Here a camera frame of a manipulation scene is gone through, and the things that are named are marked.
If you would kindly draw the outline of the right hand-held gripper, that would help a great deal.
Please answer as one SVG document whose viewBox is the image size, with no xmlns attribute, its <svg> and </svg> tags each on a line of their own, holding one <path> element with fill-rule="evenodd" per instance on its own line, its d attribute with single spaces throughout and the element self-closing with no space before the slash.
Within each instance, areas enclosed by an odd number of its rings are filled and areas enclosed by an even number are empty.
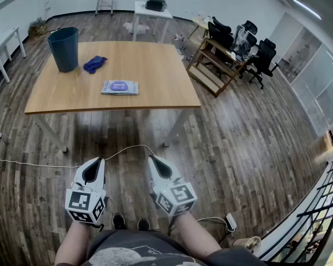
<svg viewBox="0 0 333 266">
<path fill-rule="evenodd" d="M 161 186 L 162 178 L 173 180 L 179 177 L 176 166 L 160 156 L 149 156 L 148 166 L 155 185 L 150 196 L 159 215 L 176 217 L 191 211 L 198 198 L 190 182 L 181 179 Z"/>
</svg>

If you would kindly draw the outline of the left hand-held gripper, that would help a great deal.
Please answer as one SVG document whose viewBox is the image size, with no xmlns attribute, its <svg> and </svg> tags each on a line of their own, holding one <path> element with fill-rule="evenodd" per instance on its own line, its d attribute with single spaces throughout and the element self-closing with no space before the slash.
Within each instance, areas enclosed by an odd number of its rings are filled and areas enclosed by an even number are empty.
<svg viewBox="0 0 333 266">
<path fill-rule="evenodd" d="M 67 189 L 65 210 L 72 220 L 99 224 L 99 220 L 107 207 L 109 197 L 105 190 L 96 191 L 80 183 L 95 183 L 97 189 L 103 189 L 105 183 L 105 160 L 93 158 L 81 165 L 75 173 L 75 182 Z"/>
</svg>

